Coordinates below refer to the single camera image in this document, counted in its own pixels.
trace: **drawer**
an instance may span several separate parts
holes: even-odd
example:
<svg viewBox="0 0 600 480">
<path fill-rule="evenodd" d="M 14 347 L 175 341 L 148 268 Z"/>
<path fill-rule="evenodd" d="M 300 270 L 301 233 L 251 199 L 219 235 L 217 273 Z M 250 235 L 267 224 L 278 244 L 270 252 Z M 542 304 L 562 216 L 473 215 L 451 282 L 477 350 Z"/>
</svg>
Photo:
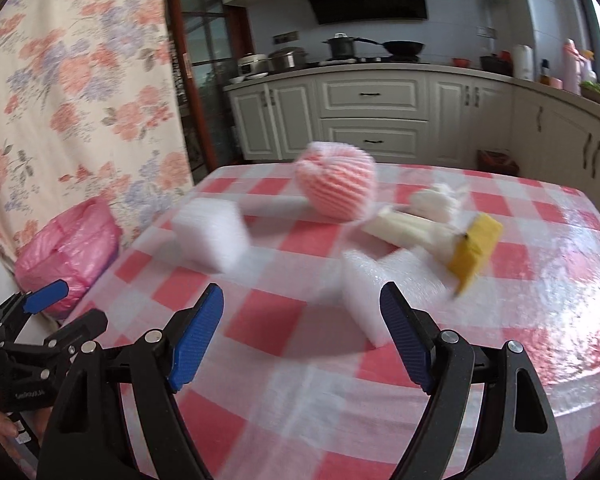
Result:
<svg viewBox="0 0 600 480">
<path fill-rule="evenodd" d="M 427 79 L 415 70 L 356 70 L 318 77 L 322 118 L 428 118 Z"/>
<path fill-rule="evenodd" d="M 429 123 L 401 119 L 323 119 L 327 140 L 353 144 L 378 162 L 427 163 Z"/>
</svg>

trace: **blue gripper pad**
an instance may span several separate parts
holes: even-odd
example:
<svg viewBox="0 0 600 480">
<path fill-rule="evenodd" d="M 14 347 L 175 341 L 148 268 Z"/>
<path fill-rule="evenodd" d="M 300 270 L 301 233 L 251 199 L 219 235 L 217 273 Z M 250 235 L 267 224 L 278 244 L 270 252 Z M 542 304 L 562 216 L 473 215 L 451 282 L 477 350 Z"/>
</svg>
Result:
<svg viewBox="0 0 600 480">
<path fill-rule="evenodd" d="M 168 380 L 174 392 L 191 382 L 196 375 L 206 348 L 220 322 L 223 309 L 222 289 L 213 285 L 211 292 L 200 305 L 197 314 L 173 349 L 173 365 Z"/>
<path fill-rule="evenodd" d="M 24 311 L 29 314 L 37 314 L 45 310 L 48 306 L 63 300 L 68 294 L 69 286 L 66 282 L 55 280 L 37 292 L 29 294 L 27 302 L 24 304 Z"/>
<path fill-rule="evenodd" d="M 411 309 L 395 283 L 390 282 L 382 287 L 380 313 L 398 349 L 402 364 L 407 369 L 411 381 L 419 384 L 423 391 L 430 395 L 435 384 L 430 373 L 431 348 L 427 348 L 414 329 L 407 313 L 400 306 L 401 302 L 404 302 L 409 310 Z"/>
</svg>

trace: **silver bolt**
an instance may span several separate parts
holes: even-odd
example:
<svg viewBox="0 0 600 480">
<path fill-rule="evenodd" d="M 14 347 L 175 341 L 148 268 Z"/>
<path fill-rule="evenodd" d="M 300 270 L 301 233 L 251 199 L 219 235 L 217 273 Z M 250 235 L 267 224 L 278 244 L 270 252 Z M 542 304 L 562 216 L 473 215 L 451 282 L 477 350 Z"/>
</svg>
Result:
<svg viewBox="0 0 600 480">
<path fill-rule="evenodd" d="M 159 330 L 151 330 L 144 335 L 144 340 L 148 343 L 157 343 L 162 339 L 162 332 Z"/>
<path fill-rule="evenodd" d="M 458 334 L 456 334 L 453 330 L 445 330 L 442 334 L 440 334 L 440 337 L 445 343 L 453 344 L 460 341 Z"/>
<path fill-rule="evenodd" d="M 507 346 L 509 347 L 509 350 L 511 350 L 514 354 L 522 354 L 522 351 L 525 349 L 522 346 L 522 343 L 513 340 L 509 341 L 507 343 Z"/>
<path fill-rule="evenodd" d="M 97 345 L 95 341 L 87 341 L 86 343 L 82 343 L 80 350 L 82 350 L 85 354 L 90 354 L 96 349 Z"/>
</svg>

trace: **wall socket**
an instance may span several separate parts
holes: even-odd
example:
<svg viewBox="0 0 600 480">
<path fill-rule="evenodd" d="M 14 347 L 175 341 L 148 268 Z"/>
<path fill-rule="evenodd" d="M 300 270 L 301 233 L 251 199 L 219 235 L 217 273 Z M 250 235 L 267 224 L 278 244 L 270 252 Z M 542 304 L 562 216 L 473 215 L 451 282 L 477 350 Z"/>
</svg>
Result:
<svg viewBox="0 0 600 480">
<path fill-rule="evenodd" d="M 279 45 L 282 43 L 289 43 L 290 41 L 297 41 L 300 38 L 297 30 L 292 32 L 285 32 L 284 34 L 279 34 L 273 37 L 273 44 Z"/>
<path fill-rule="evenodd" d="M 491 27 L 478 27 L 478 36 L 482 38 L 491 38 L 492 40 L 498 39 L 498 31 Z"/>
</svg>

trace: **red and white tablecloth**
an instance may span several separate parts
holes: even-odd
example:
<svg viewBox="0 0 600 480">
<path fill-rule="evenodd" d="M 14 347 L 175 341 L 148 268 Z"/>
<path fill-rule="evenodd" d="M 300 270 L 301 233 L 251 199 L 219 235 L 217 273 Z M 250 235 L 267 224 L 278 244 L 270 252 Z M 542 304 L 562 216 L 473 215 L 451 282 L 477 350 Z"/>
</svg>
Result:
<svg viewBox="0 0 600 480">
<path fill-rule="evenodd" d="M 600 215 L 580 192 L 475 171 L 380 164 L 378 202 L 406 204 L 436 182 L 470 190 L 465 215 L 501 222 L 502 239 L 472 287 L 430 311 L 474 344 L 508 339 L 528 351 L 554 409 L 572 478 L 600 444 Z M 320 216 L 289 164 L 229 166 L 195 196 L 240 205 L 252 247 L 229 273 L 183 259 L 169 211 L 100 278 L 72 315 L 109 318 L 105 347 L 128 344 L 193 306 L 209 282 L 224 291 L 221 323 L 200 370 L 176 396 L 217 480 L 386 480 L 428 397 L 392 344 L 372 349 L 340 306 L 338 257 L 391 247 L 355 223 Z M 464 467 L 480 404 L 470 396 L 448 473 Z M 125 410 L 142 469 L 153 467 L 130 388 Z"/>
</svg>

